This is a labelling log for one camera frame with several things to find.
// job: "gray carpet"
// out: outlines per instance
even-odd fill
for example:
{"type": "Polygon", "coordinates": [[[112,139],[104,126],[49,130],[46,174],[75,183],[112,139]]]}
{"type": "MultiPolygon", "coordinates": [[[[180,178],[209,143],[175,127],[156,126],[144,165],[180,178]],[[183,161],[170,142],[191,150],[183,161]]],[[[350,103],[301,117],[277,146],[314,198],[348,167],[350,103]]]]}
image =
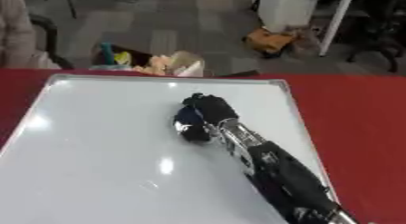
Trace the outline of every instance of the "gray carpet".
{"type": "MultiPolygon", "coordinates": [[[[59,27],[59,54],[77,68],[91,64],[92,48],[111,42],[153,54],[186,50],[200,54],[215,75],[258,70],[263,73],[390,74],[374,53],[346,63],[351,49],[335,44],[326,57],[263,60],[241,42],[258,28],[250,0],[74,0],[78,19],[72,19],[66,0],[27,0],[32,13],[52,18],[59,27]]],[[[398,74],[406,74],[406,58],[398,74]]]]}

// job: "desk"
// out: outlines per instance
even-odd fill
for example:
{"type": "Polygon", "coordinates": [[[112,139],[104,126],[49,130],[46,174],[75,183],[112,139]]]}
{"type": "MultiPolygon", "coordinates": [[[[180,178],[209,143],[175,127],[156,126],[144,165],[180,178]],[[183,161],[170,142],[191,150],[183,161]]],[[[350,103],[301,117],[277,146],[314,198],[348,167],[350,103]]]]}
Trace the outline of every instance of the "desk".
{"type": "MultiPolygon", "coordinates": [[[[61,71],[0,70],[2,145],[54,73],[61,71]]],[[[300,74],[253,78],[288,81],[340,201],[361,223],[406,223],[406,78],[300,74]]]]}

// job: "chair leg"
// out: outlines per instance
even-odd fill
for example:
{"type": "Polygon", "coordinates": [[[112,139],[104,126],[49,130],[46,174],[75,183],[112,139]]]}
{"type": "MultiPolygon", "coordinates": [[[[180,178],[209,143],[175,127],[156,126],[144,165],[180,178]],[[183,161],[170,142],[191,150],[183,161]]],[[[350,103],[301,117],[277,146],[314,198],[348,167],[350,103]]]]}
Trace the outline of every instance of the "chair leg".
{"type": "Polygon", "coordinates": [[[376,49],[375,51],[381,53],[389,61],[389,64],[391,65],[389,68],[389,72],[398,72],[398,62],[396,61],[395,56],[390,51],[383,48],[376,49]]]}
{"type": "Polygon", "coordinates": [[[357,54],[359,54],[361,52],[378,52],[378,53],[382,54],[388,60],[388,62],[390,64],[389,72],[391,72],[391,73],[398,72],[399,65],[398,65],[398,62],[396,61],[393,53],[391,53],[389,50],[385,49],[384,47],[376,46],[376,45],[369,46],[369,47],[363,47],[363,48],[360,47],[360,48],[353,50],[353,52],[347,58],[347,62],[354,63],[355,57],[357,56],[357,54]]]}
{"type": "Polygon", "coordinates": [[[404,50],[403,47],[400,44],[392,43],[392,44],[386,44],[387,47],[392,48],[396,51],[395,57],[403,57],[404,55],[404,50]]]}
{"type": "Polygon", "coordinates": [[[77,14],[76,14],[76,9],[75,9],[75,7],[73,5],[73,1],[72,0],[66,0],[66,1],[68,2],[69,9],[71,10],[72,17],[74,19],[76,19],[77,14]]]}

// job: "person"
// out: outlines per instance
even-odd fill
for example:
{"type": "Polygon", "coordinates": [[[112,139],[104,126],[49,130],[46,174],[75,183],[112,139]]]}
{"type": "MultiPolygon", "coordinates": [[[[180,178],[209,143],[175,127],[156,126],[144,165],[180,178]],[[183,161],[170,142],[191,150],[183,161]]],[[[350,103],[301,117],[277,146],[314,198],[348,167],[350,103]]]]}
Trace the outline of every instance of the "person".
{"type": "Polygon", "coordinates": [[[0,68],[60,68],[36,50],[24,0],[0,0],[0,68]]]}

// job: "white cabinet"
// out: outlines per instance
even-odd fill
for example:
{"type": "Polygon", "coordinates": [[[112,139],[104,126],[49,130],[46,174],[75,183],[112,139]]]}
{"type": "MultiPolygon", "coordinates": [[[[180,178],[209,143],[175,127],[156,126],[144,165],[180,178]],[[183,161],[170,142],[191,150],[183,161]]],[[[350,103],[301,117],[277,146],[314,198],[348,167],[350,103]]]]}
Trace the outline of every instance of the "white cabinet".
{"type": "Polygon", "coordinates": [[[258,13],[270,32],[287,26],[307,25],[317,0],[261,0],[258,13]]]}

